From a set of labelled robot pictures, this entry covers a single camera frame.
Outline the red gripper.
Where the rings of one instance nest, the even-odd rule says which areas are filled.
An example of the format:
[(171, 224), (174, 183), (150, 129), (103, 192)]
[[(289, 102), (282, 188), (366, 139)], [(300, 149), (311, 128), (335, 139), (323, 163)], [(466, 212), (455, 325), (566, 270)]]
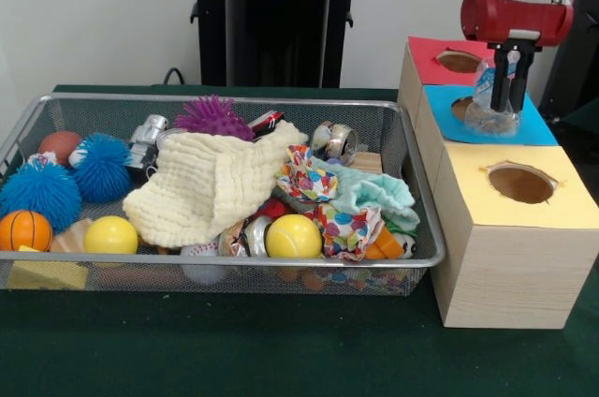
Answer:
[[(535, 46), (559, 45), (570, 31), (574, 8), (569, 0), (462, 0), (460, 26), (468, 40), (496, 44), (490, 108), (521, 112)], [(519, 59), (509, 79), (510, 52)]]

